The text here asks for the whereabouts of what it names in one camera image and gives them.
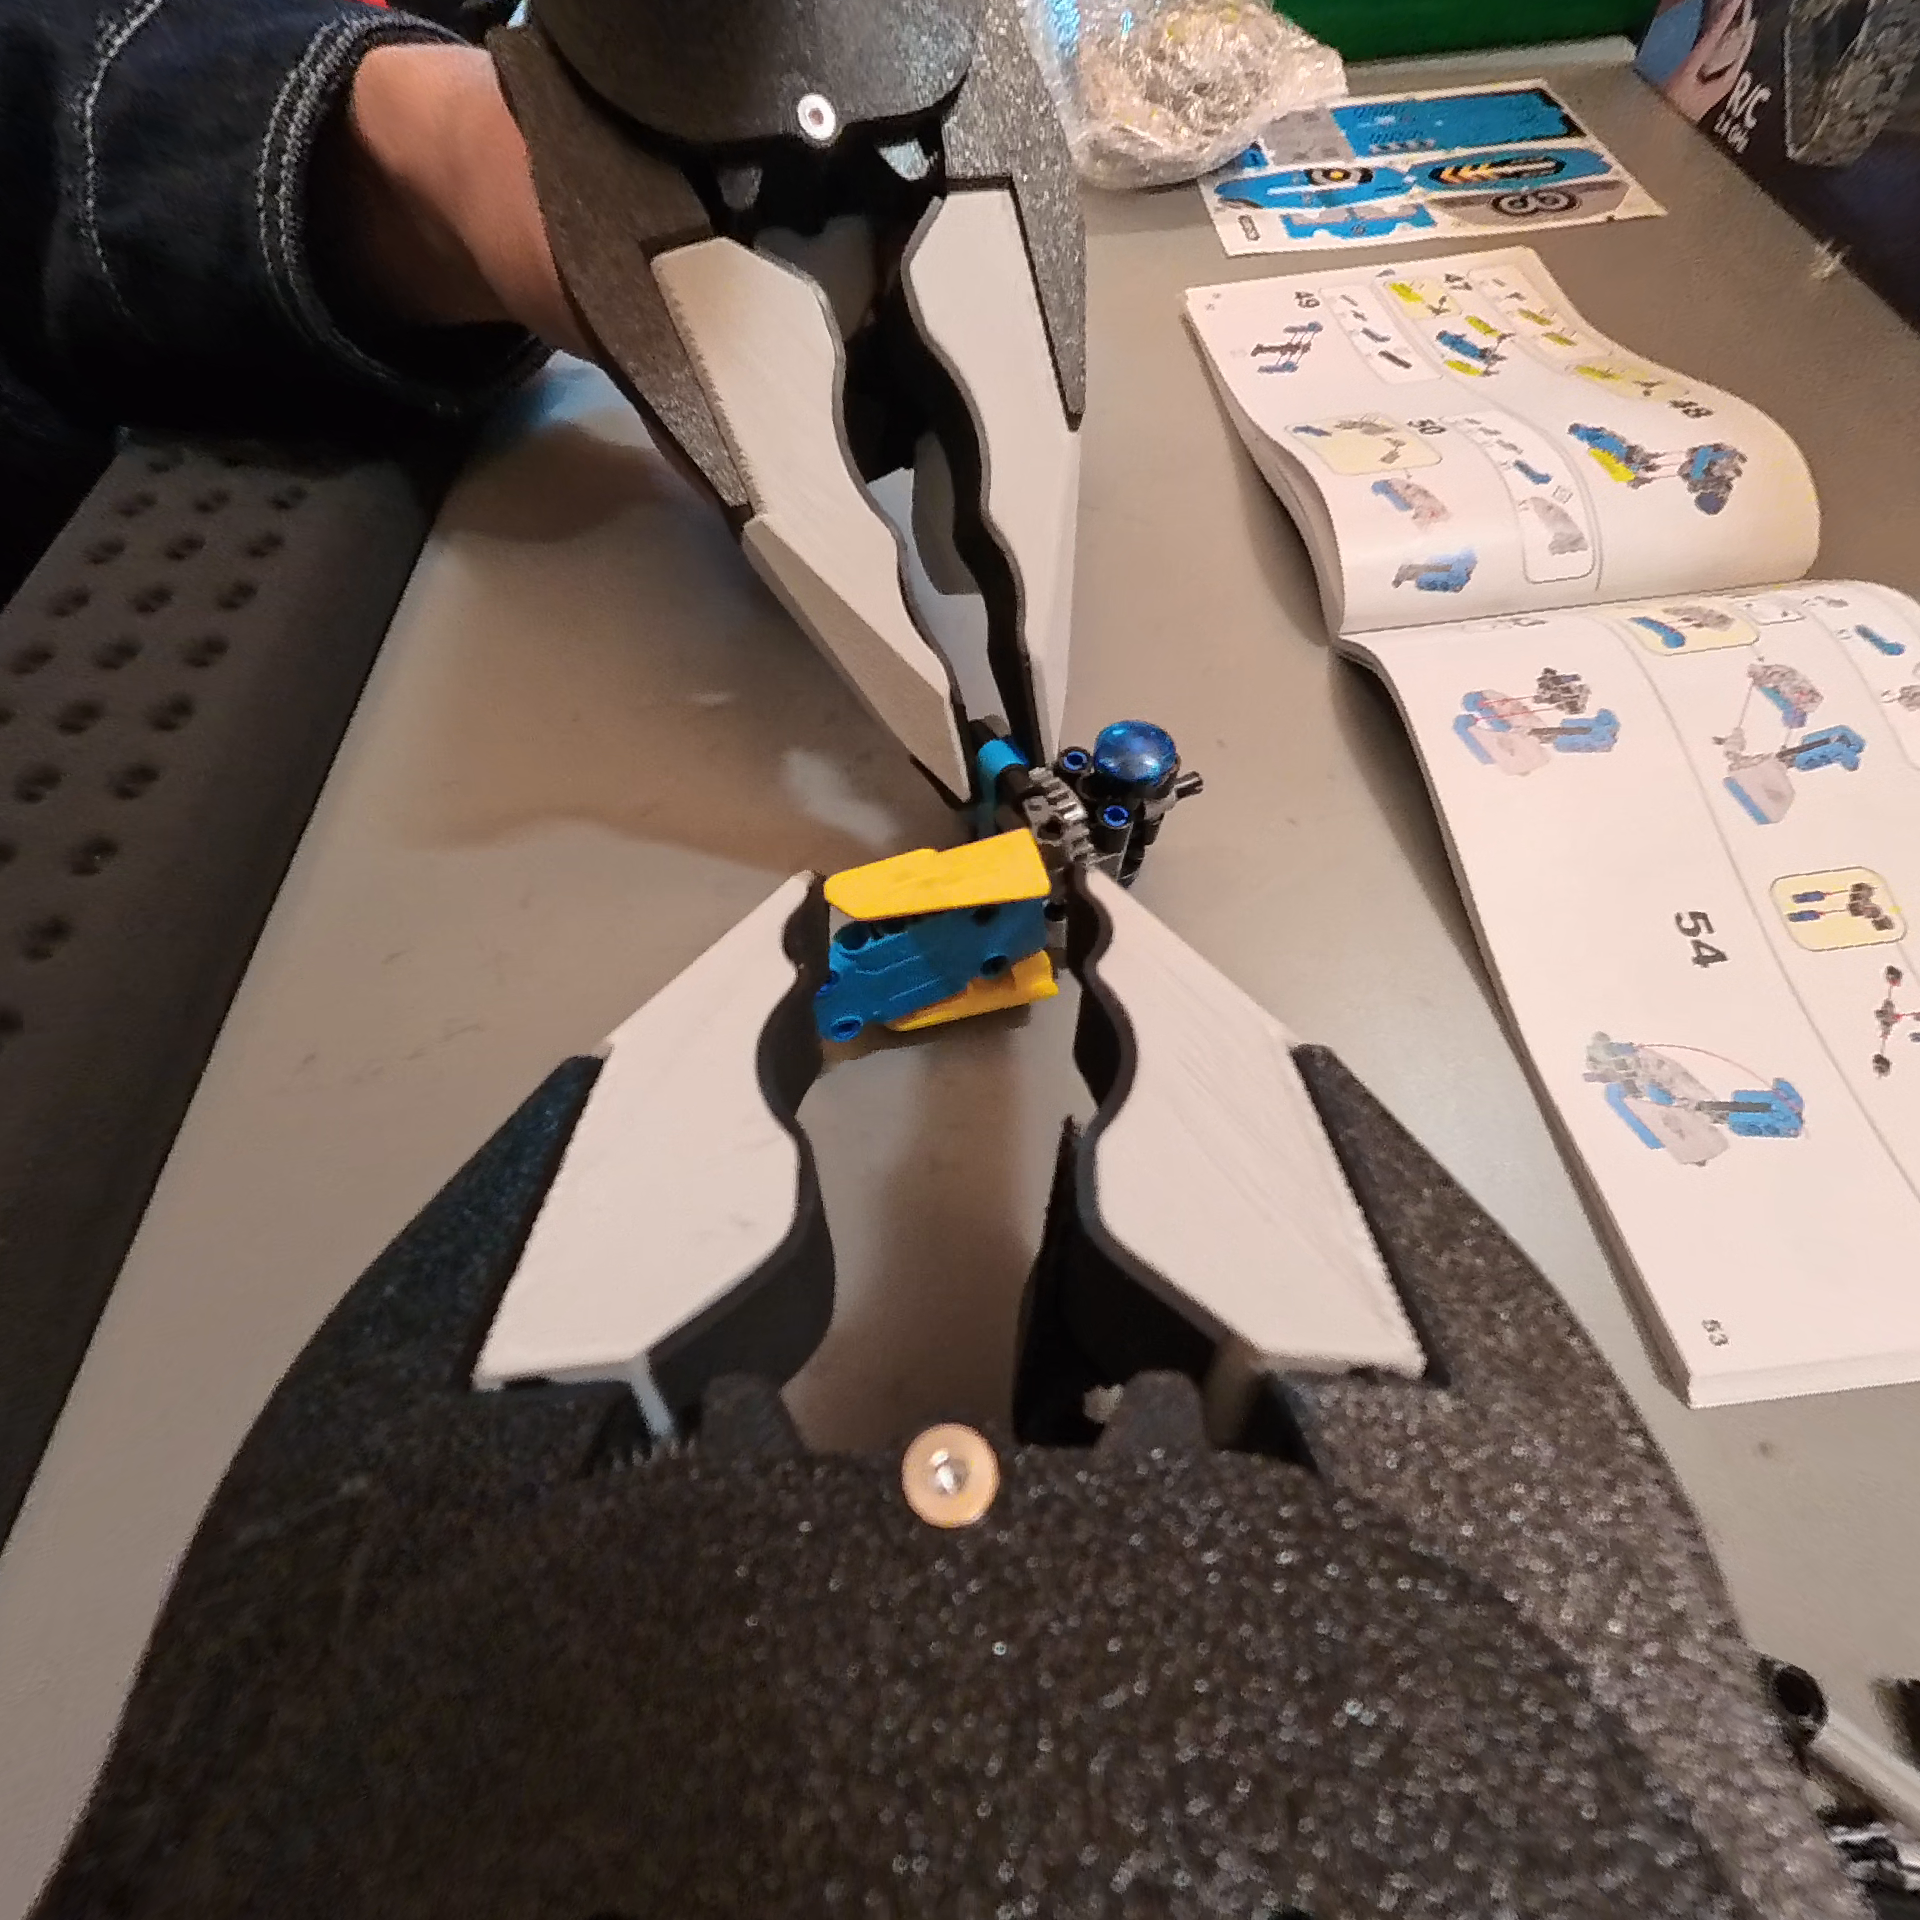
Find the person's left hand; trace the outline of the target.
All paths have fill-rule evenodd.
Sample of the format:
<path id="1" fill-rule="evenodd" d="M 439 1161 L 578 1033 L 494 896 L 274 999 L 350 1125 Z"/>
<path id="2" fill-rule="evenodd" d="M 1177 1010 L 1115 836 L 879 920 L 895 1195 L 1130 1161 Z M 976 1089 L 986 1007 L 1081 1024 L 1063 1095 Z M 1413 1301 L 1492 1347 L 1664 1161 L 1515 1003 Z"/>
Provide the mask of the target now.
<path id="1" fill-rule="evenodd" d="M 330 111 L 306 185 L 325 303 L 368 337 L 517 323 L 598 358 L 551 260 L 485 51 L 383 42 Z"/>

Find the blue yellow brick assembly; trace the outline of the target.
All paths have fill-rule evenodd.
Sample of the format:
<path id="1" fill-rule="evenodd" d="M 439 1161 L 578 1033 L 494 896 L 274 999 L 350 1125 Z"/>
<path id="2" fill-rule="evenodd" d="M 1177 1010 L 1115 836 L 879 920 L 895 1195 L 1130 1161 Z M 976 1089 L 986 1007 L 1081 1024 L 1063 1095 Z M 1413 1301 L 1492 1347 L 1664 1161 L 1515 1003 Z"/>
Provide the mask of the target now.
<path id="1" fill-rule="evenodd" d="M 847 867 L 822 896 L 847 916 L 812 995 L 830 1042 L 872 1024 L 932 1028 L 1057 991 L 1044 953 L 1053 879 L 1027 830 Z"/>

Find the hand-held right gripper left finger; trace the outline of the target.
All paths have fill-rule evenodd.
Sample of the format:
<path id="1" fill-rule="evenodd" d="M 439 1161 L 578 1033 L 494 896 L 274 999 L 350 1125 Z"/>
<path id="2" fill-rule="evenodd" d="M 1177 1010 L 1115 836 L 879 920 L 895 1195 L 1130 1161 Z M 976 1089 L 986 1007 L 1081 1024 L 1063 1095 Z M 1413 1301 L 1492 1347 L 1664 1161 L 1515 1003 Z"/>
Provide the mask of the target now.
<path id="1" fill-rule="evenodd" d="M 477 1388 L 699 1396 L 727 1372 L 784 1384 L 821 1347 L 833 1252 L 798 1110 L 827 928 L 822 880 L 793 875 L 611 1033 Z"/>

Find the black grey gear assembly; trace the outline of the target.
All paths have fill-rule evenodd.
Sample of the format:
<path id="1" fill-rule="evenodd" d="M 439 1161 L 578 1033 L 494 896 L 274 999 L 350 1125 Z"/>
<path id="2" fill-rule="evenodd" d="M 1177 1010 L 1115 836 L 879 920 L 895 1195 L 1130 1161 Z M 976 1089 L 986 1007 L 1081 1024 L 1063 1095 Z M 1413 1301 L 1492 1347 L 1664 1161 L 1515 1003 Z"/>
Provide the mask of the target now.
<path id="1" fill-rule="evenodd" d="M 1001 777 L 1049 871 L 1104 871 L 1123 887 L 1135 880 L 1170 809 L 1202 790 L 1173 734 L 1135 718 L 1100 728 L 1092 749 L 1063 749 L 1018 779 Z"/>

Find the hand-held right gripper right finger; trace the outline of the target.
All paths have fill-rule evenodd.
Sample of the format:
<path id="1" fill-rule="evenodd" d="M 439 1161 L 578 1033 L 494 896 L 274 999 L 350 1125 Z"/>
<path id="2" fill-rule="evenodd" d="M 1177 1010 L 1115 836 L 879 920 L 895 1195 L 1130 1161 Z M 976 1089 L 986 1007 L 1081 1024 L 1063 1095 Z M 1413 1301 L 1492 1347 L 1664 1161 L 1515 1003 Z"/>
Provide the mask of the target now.
<path id="1" fill-rule="evenodd" d="M 1074 1064 L 1023 1301 L 1023 1384 L 1383 1372 L 1428 1354 L 1293 1034 L 1108 875 L 1071 884 Z"/>

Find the dark blue toy box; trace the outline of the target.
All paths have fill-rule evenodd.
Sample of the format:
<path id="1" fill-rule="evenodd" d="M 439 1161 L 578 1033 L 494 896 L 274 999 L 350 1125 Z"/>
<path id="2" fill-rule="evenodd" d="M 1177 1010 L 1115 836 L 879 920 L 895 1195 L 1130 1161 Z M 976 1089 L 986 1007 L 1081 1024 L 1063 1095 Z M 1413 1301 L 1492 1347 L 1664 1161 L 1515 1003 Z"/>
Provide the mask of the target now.
<path id="1" fill-rule="evenodd" d="M 1918 323 L 1918 2 L 1661 2 L 1636 67 Z"/>

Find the blue sticker sheet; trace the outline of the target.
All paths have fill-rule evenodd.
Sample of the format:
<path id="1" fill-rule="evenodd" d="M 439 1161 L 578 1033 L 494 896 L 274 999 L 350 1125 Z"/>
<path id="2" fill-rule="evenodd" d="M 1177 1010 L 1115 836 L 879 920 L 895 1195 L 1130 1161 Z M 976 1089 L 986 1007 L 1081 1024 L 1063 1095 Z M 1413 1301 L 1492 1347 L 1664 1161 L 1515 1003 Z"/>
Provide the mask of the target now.
<path id="1" fill-rule="evenodd" d="M 1661 217 L 1543 82 L 1300 109 L 1197 183 L 1227 255 L 1513 237 Z"/>

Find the pile of loose small bricks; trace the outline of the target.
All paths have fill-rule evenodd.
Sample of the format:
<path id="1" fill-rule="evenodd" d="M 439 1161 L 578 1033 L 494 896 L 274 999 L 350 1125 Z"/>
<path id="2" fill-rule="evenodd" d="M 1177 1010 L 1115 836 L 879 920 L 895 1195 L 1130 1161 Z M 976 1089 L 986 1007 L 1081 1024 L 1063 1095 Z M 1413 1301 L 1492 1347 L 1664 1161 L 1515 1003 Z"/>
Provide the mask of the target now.
<path id="1" fill-rule="evenodd" d="M 1918 1874 L 1918 1763 L 1829 1704 L 1809 1667 L 1756 1658 L 1789 1757 L 1837 1848 Z"/>

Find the open instruction booklet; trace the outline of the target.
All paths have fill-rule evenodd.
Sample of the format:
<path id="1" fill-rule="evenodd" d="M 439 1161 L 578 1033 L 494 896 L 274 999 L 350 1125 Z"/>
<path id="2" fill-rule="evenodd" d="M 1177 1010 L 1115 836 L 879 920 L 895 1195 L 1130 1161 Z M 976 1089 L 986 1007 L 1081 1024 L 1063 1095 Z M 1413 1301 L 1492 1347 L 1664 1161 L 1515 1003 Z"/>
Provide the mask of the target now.
<path id="1" fill-rule="evenodd" d="M 1918 1377 L 1918 604 L 1535 250 L 1191 288 L 1688 1404 Z"/>

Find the grey desk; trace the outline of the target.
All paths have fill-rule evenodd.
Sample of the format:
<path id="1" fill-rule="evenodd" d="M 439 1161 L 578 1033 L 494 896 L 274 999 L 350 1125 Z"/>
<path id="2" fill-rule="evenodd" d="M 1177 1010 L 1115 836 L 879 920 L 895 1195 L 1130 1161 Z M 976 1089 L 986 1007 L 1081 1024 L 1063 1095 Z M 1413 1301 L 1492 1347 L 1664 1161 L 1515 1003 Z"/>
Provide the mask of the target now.
<path id="1" fill-rule="evenodd" d="M 1499 1019 L 1420 766 L 1183 320 L 1191 190 L 1094 196 L 1069 725 L 1205 796 L 1141 899 L 1346 1064 L 1619 1368 L 1756 1647 L 1883 1728 L 1918 1672 L 1918 1388 L 1688 1409 Z M 2 1916 L 114 1741 L 202 1508 L 342 1291 L 555 1069 L 798 867 L 943 806 L 611 385 L 559 363 L 450 494 L 2 1553 Z"/>

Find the green box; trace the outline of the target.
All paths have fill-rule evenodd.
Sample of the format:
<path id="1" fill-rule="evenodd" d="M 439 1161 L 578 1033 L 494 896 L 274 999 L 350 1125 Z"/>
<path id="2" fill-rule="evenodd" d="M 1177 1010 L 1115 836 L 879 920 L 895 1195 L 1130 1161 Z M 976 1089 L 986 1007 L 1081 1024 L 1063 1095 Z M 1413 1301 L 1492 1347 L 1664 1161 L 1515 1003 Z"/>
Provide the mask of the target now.
<path id="1" fill-rule="evenodd" d="M 1457 55 L 1595 36 L 1639 40 L 1656 2 L 1272 2 L 1346 63 Z"/>

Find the clear plastic parts bag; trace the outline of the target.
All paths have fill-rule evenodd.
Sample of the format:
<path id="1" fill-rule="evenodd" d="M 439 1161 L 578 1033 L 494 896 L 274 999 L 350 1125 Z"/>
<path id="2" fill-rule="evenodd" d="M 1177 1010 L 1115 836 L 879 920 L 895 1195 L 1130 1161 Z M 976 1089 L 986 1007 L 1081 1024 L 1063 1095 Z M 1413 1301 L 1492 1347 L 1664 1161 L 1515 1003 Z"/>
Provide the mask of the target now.
<path id="1" fill-rule="evenodd" d="M 1023 20 L 1098 190 L 1202 181 L 1281 113 L 1347 91 L 1341 55 L 1271 2 L 1023 2 Z"/>

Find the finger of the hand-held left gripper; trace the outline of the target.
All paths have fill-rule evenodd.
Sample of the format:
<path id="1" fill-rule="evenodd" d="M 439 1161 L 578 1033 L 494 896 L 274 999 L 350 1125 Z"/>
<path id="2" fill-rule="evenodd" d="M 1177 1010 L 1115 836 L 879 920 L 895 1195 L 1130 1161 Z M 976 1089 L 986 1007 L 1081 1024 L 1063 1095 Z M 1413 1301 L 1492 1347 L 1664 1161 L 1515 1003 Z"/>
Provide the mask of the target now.
<path id="1" fill-rule="evenodd" d="M 959 640 L 965 710 L 1001 715 L 1025 756 L 1053 760 L 1081 459 L 1013 191 L 932 202 L 904 248 L 902 313 L 902 378 L 924 412 L 910 534 L 934 638 Z"/>
<path id="2" fill-rule="evenodd" d="M 749 490 L 749 563 L 910 760 L 970 802 L 955 675 L 847 445 L 847 329 L 879 295 L 875 232 L 701 237 L 659 250 L 653 273 Z"/>

